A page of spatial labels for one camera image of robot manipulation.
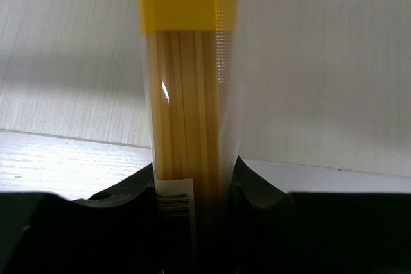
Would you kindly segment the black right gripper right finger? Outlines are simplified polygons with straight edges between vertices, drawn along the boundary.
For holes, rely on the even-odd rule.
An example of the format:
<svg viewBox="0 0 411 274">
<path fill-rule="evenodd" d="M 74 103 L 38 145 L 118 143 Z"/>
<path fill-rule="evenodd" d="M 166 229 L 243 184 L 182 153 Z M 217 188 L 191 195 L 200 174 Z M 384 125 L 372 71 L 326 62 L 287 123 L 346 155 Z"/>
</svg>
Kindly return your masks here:
<svg viewBox="0 0 411 274">
<path fill-rule="evenodd" d="M 242 159 L 232 183 L 240 273 L 409 273 L 410 195 L 285 193 Z"/>
</svg>

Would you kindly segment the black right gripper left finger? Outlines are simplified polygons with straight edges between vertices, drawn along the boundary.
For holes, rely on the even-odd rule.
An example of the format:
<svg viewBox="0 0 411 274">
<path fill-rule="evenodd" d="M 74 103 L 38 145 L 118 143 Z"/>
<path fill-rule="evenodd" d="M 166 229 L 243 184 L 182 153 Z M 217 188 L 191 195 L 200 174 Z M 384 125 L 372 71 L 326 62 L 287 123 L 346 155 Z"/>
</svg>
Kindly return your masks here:
<svg viewBox="0 0 411 274">
<path fill-rule="evenodd" d="M 153 168 L 88 199 L 1 194 L 2 273 L 155 273 Z"/>
</svg>

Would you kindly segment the yellow spaghetti bag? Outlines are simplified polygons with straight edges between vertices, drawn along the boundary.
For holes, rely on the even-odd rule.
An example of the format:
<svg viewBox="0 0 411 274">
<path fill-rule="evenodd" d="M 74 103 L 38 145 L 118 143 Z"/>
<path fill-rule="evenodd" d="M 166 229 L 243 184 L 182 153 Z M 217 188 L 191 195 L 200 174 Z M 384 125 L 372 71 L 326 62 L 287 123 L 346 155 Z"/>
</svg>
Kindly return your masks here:
<svg viewBox="0 0 411 274">
<path fill-rule="evenodd" d="M 165 273 L 232 273 L 238 0 L 138 0 Z"/>
</svg>

